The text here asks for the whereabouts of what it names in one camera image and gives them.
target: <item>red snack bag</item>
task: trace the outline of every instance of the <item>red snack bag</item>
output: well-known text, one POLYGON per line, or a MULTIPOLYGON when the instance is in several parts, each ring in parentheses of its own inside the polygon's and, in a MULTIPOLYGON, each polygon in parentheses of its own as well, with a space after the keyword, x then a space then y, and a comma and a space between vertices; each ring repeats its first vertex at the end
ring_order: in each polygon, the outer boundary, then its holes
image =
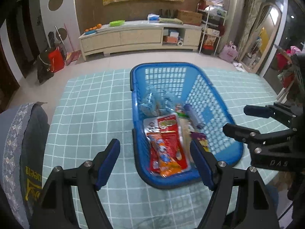
POLYGON ((181 166, 174 160, 176 139, 171 135, 168 139, 163 140, 161 133, 150 133, 151 144, 158 155, 160 175, 168 177, 173 174, 181 173, 181 166))
MULTIPOLYGON (((165 173, 163 172, 161 176, 167 177, 176 173, 188 171, 190 165, 180 142, 176 113, 145 119, 143 124, 146 136, 152 143, 155 141, 154 150, 158 156, 159 168, 162 167, 163 170, 166 171, 165 173), (165 161, 160 161, 160 154, 162 154, 162 152, 158 152, 160 146, 156 144, 157 140, 162 140, 161 147, 164 146, 166 148, 166 154, 170 157, 170 161, 168 161, 167 164, 165 164, 165 161)), ((152 164, 154 161, 156 162, 156 158, 153 155, 154 152, 152 150, 150 152, 150 170, 155 172, 156 169, 152 168, 152 164)))
POLYGON ((150 148, 150 170, 154 173, 160 173, 159 158, 153 147, 150 148))

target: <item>pink bag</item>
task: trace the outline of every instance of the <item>pink bag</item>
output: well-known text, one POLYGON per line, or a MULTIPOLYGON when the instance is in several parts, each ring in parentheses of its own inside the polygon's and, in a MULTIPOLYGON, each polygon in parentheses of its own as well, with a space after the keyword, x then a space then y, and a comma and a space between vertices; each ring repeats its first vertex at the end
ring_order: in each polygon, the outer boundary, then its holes
POLYGON ((237 56, 238 51, 234 48, 229 47, 228 45, 225 45, 224 48, 222 48, 222 52, 219 54, 219 57, 221 59, 230 63, 232 63, 237 56))

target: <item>orange snack wrapper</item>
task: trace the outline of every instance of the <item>orange snack wrapper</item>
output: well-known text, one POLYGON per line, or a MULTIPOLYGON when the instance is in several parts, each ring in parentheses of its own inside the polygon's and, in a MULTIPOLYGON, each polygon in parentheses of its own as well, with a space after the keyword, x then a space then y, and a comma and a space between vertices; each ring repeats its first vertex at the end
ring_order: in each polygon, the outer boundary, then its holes
POLYGON ((159 169, 162 177, 169 177, 174 174, 181 173, 181 166, 174 160, 176 155, 176 135, 165 135, 161 133, 153 133, 148 135, 153 148, 159 157, 159 169))

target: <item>green bowl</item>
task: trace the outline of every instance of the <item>green bowl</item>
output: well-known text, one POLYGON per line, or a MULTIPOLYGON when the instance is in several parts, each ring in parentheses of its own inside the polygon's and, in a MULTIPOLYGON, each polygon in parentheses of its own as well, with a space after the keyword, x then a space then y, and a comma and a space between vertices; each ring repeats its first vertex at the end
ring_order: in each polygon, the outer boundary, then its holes
POLYGON ((119 21, 113 21, 113 22, 110 22, 110 26, 111 27, 117 27, 117 26, 121 26, 123 25, 125 22, 125 20, 119 20, 119 21))

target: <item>black bag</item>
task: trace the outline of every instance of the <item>black bag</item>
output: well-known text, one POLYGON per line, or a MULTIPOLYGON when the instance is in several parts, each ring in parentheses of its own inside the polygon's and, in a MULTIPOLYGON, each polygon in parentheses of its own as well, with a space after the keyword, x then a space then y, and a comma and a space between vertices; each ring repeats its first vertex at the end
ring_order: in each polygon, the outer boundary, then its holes
POLYGON ((54 76, 54 73, 51 72, 51 65, 48 58, 51 50, 48 49, 37 57, 37 78, 40 84, 54 76))

